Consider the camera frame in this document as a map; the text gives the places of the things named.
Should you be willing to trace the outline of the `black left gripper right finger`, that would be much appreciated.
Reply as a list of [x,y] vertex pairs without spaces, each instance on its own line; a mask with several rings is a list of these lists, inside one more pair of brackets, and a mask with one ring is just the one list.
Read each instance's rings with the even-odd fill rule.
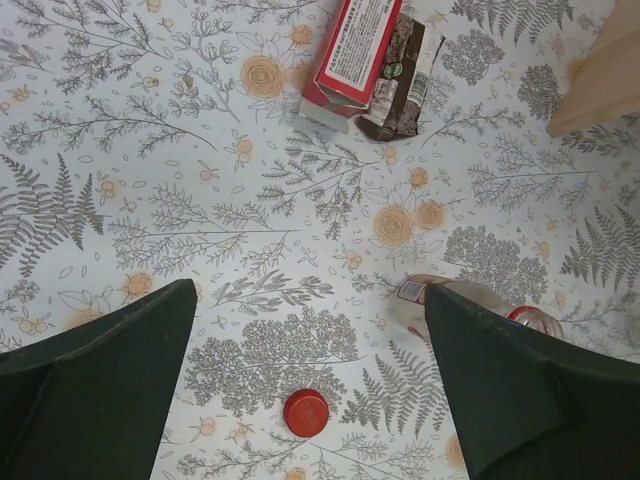
[[442,287],[425,317],[472,479],[636,479],[639,366]]

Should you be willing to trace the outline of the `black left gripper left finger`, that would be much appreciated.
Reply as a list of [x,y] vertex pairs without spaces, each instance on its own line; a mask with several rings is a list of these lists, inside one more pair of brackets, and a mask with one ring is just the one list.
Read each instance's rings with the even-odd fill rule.
[[149,478],[195,310],[180,279],[2,354],[2,478]]

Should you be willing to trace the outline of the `red bottle cap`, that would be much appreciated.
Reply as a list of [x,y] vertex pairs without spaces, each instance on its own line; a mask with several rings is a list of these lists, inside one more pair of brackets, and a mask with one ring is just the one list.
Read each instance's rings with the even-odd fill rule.
[[286,400],[283,418],[288,429],[296,436],[311,438],[321,433],[330,416],[329,405],[316,390],[301,389]]

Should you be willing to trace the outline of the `floral table mat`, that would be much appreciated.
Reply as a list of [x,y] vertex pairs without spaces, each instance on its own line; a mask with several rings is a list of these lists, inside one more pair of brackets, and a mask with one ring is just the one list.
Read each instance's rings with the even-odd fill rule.
[[[639,358],[639,119],[545,127],[609,1],[406,1],[445,39],[419,134],[297,114],[332,1],[1,5],[1,348],[189,277],[155,479],[462,479],[413,273]],[[311,438],[301,389],[327,401]]]

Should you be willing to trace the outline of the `wooden shelf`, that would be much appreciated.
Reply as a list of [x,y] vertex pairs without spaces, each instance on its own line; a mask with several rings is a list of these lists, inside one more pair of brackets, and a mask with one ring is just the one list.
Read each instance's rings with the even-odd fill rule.
[[552,137],[639,110],[639,3],[618,1],[546,132]]

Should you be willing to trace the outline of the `brown snack bar wrapper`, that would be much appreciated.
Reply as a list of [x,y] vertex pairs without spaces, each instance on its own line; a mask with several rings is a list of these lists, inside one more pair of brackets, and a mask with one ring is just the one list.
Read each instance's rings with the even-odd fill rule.
[[356,121],[368,139],[388,142],[419,134],[418,120],[443,43],[437,30],[398,15],[369,108]]

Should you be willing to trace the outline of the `red cardboard box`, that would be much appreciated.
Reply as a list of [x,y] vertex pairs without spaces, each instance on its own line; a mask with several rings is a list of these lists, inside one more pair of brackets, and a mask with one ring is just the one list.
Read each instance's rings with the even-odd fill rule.
[[401,10],[398,0],[337,4],[302,92],[299,115],[347,134],[365,112]]

